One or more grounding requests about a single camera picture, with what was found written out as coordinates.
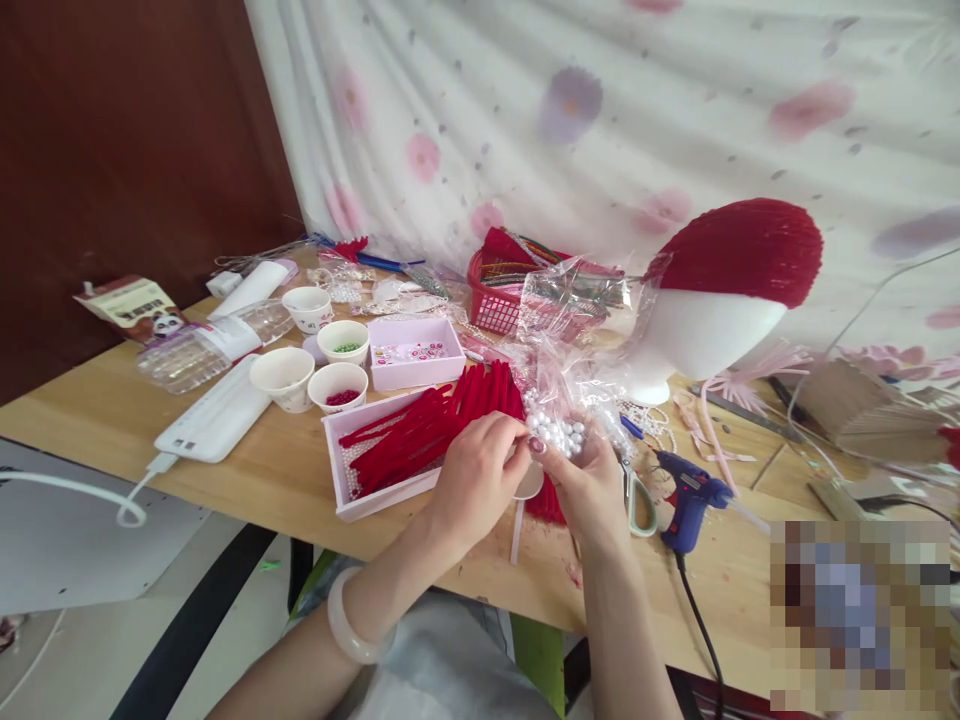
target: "hand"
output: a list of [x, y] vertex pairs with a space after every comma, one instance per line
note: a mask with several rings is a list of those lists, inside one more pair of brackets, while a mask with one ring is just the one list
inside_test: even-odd
[[[425, 512], [432, 528], [457, 554], [453, 562], [493, 530], [530, 466], [526, 426], [501, 412], [470, 423], [447, 450], [443, 470]], [[516, 445], [513, 457], [507, 460]]]
[[623, 468], [595, 427], [588, 427], [586, 435], [577, 464], [538, 438], [531, 438], [530, 445], [557, 489], [560, 508], [581, 550], [585, 554], [617, 552], [630, 542]]

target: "woman's right hand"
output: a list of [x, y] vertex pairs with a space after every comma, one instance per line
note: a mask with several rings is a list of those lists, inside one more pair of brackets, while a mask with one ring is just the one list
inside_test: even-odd
[[560, 508], [586, 555], [625, 550], [630, 527], [623, 497], [623, 468], [609, 441], [588, 428], [576, 464], [557, 448], [530, 438], [533, 457], [557, 489]]

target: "pixelated blur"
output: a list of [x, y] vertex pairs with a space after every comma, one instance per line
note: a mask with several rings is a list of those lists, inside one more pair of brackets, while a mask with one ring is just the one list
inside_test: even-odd
[[947, 523], [771, 530], [772, 709], [947, 711]]

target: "glue gun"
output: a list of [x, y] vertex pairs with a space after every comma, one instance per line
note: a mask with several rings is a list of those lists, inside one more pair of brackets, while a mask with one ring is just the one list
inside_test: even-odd
[[710, 477], [706, 470], [679, 455], [658, 450], [656, 456], [660, 467], [677, 482], [676, 491], [667, 498], [676, 512], [661, 538], [668, 548], [686, 555], [697, 544], [707, 505], [723, 509], [733, 499], [733, 493], [723, 482]]

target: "white fabric backdrop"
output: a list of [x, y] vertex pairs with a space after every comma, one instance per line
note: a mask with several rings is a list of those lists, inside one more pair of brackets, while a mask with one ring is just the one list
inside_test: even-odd
[[[953, 0], [247, 5], [310, 229], [386, 257], [464, 268], [503, 223], [642, 267], [699, 213], [780, 198], [826, 247], [779, 332], [823, 347], [894, 269], [960, 244]], [[843, 344], [960, 377], [960, 255]]]

